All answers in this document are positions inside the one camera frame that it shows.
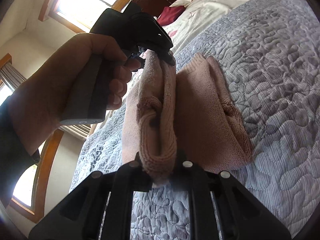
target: red cloth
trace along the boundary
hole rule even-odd
[[[164,7],[162,14],[158,19],[160,26],[165,26],[173,23],[184,12],[185,7],[183,5],[177,7]]]

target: bed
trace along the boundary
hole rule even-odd
[[[231,173],[290,231],[303,228],[320,201],[320,24],[304,0],[177,0],[185,12],[164,29],[177,71],[196,52],[213,55],[242,114],[254,161]],[[130,87],[139,81],[138,71]],[[70,191],[92,171],[121,166],[125,112],[81,150]],[[170,185],[133,197],[131,239],[189,239],[186,193]]]

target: gray curtain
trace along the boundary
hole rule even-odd
[[[22,82],[27,80],[18,70],[16,70],[10,62],[7,62],[0,68],[0,79],[8,86],[11,91],[15,91]],[[69,125],[62,126],[61,129],[67,131],[82,141],[87,139],[90,132],[90,125]]]

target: pink knit garment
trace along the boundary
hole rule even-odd
[[[177,148],[206,171],[247,164],[250,141],[216,60],[196,53],[177,75],[175,71],[154,52],[146,52],[141,80],[126,101],[123,163],[139,152],[143,168],[156,183],[172,172]]]

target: hand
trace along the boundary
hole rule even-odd
[[[111,61],[126,61],[114,38],[100,34],[79,33],[61,46],[9,98],[8,110],[13,127],[32,155],[49,135],[60,126],[70,88],[91,54],[102,54]],[[121,106],[131,70],[140,67],[138,60],[128,60],[114,70],[109,88],[108,109]]]

